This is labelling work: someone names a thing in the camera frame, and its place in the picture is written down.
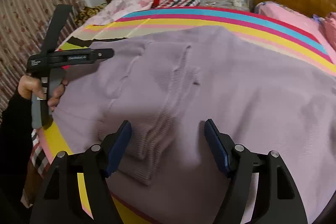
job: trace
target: floral curtain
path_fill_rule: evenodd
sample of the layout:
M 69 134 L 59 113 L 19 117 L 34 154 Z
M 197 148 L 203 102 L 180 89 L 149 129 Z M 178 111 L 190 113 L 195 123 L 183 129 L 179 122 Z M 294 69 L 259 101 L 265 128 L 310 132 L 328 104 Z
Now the floral curtain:
M 57 4 L 73 5 L 61 42 L 77 28 L 74 19 L 83 0 L 0 0 L 0 113 L 25 74 L 29 56 L 39 52 Z

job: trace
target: striped bedsheet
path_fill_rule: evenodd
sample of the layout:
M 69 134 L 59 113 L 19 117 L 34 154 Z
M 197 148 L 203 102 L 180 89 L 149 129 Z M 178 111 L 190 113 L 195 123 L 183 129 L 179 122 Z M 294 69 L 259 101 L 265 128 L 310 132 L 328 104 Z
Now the striped bedsheet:
M 130 13 L 104 26 L 90 25 L 85 29 L 75 31 L 72 37 L 60 46 L 60 49 L 89 47 L 94 40 L 109 41 L 113 38 L 136 37 L 154 32 L 181 30 L 202 25 L 223 26 L 247 43 L 254 43 L 298 58 L 318 67 L 325 73 L 336 75 L 336 66 L 330 56 L 311 34 L 261 15 L 220 8 L 183 7 Z M 60 150 L 65 150 L 69 154 L 72 153 L 55 123 L 45 131 L 40 130 L 38 135 L 50 162 Z M 83 175 L 78 174 L 78 179 L 83 208 L 90 214 Z M 127 205 L 113 193 L 111 194 L 125 224 L 157 223 L 136 208 Z

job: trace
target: black sleeve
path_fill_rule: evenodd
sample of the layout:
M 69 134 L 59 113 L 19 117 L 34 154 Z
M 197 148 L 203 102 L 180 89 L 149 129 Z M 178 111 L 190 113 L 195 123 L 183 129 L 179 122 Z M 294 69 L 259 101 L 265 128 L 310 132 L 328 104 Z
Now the black sleeve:
M 33 148 L 32 130 L 31 100 L 16 90 L 0 125 L 0 190 L 9 200 L 21 200 Z

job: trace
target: blue stripe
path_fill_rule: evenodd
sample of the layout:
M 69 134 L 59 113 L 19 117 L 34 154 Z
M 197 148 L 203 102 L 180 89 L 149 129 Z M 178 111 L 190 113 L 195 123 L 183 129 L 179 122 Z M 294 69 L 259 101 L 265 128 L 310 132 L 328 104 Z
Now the blue stripe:
M 223 18 L 230 18 L 230 19 L 236 19 L 241 20 L 249 23 L 258 24 L 261 26 L 265 26 L 268 28 L 271 28 L 273 30 L 277 30 L 279 32 L 285 33 L 287 35 L 290 35 L 291 37 L 295 37 L 306 44 L 314 47 L 315 49 L 319 50 L 320 52 L 325 53 L 327 52 L 323 48 L 323 46 L 316 41 L 312 40 L 311 38 L 298 33 L 292 29 L 289 29 L 287 27 L 284 27 L 282 25 L 279 25 L 277 23 L 264 20 L 258 17 L 248 16 L 248 15 L 242 15 L 237 13 L 230 13 L 225 11 L 218 11 L 218 10 L 206 10 L 206 9 L 153 9 L 153 10 L 144 10 L 139 12 L 133 12 L 128 15 L 125 15 L 124 18 L 129 17 L 137 17 L 137 16 L 150 16 L 150 15 L 179 15 L 179 14 L 185 14 L 185 15 L 203 15 L 203 16 L 216 16 L 216 17 L 223 17 Z

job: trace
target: bedside table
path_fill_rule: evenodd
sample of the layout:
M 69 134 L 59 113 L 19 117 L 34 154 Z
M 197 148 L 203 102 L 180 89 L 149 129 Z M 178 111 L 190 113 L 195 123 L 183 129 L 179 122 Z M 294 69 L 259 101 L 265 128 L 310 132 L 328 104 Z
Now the bedside table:
M 250 9 L 247 6 L 247 3 L 243 2 L 242 7 L 233 6 L 233 0 L 201 0 L 200 6 L 205 7 L 217 7 L 217 8 L 226 8 L 239 11 L 249 12 Z

